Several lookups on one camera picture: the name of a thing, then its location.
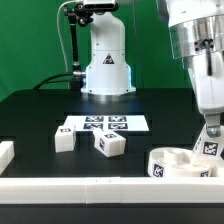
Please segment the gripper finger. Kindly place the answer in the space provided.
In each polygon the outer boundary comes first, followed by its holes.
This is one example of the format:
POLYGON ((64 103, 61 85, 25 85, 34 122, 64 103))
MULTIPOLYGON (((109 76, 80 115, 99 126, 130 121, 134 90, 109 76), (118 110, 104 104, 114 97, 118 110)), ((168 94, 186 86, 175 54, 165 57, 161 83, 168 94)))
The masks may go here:
POLYGON ((221 136, 221 125, 219 114, 207 114, 204 116, 206 122, 206 132, 211 138, 221 136))

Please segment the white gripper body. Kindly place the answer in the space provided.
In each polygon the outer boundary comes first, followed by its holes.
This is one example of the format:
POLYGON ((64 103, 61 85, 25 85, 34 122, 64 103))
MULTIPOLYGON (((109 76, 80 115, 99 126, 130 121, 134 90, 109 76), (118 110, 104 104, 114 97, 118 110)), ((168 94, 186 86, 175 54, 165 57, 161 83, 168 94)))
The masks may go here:
POLYGON ((212 74, 208 74, 206 52, 189 60, 188 74, 203 115, 224 112, 224 58, 221 51, 211 53, 212 74))

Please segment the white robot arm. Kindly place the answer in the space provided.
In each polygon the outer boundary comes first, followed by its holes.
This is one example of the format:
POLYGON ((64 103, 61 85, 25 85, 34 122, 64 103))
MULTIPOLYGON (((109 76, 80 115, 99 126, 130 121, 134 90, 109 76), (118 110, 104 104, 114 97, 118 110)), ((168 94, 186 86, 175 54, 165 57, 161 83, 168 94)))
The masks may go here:
MULTIPOLYGON (((224 0, 156 0, 170 32, 172 54, 188 70, 209 137, 221 135, 224 113, 224 0)), ((83 91, 116 96, 132 89, 125 61, 125 28, 111 12, 119 0, 84 0, 92 13, 91 62, 83 91)))

